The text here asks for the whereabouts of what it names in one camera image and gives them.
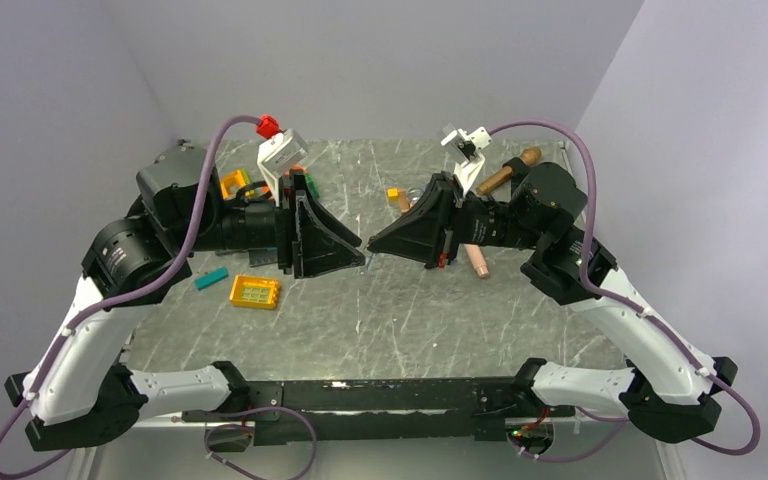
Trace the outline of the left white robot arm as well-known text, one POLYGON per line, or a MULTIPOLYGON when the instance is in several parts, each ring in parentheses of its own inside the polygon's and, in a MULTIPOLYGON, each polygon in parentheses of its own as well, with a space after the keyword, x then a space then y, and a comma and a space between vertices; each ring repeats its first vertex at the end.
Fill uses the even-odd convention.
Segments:
POLYGON ((283 176, 276 199, 227 200, 217 173, 201 175, 205 155, 178 145, 138 172, 139 196, 93 240, 72 307, 45 357, 8 378, 10 401, 30 411, 25 433, 33 450, 99 446, 169 413, 200 410, 232 420, 250 407, 250 386, 229 361, 149 373, 120 358, 137 325, 191 275, 188 265, 174 269, 173 262, 199 188, 206 197, 195 251, 273 248, 279 268, 298 279, 364 263, 360 238, 312 196, 301 174, 283 176))

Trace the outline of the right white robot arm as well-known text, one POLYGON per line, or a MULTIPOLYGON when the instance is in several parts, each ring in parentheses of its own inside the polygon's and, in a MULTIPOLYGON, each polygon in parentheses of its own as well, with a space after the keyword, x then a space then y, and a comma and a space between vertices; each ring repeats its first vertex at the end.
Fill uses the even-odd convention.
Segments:
POLYGON ((417 203, 372 236, 368 248, 428 268, 449 264, 463 244, 527 250, 521 270, 531 284, 590 320, 627 358, 615 370, 528 359, 511 385, 520 413, 581 407, 628 419, 671 444, 712 432, 722 412, 715 396, 733 382, 736 364, 652 323, 615 257, 598 242, 584 243, 575 221, 586 202, 572 176, 553 163, 531 168, 509 201, 466 192, 453 175, 436 173, 417 203))

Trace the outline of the orange lego window piece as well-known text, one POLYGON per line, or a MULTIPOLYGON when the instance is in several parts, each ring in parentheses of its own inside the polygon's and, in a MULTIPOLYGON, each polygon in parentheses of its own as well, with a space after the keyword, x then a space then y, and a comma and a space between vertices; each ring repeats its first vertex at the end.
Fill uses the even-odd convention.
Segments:
POLYGON ((229 294, 229 302, 240 308, 274 310, 281 291, 280 281, 274 278, 236 275, 229 294))

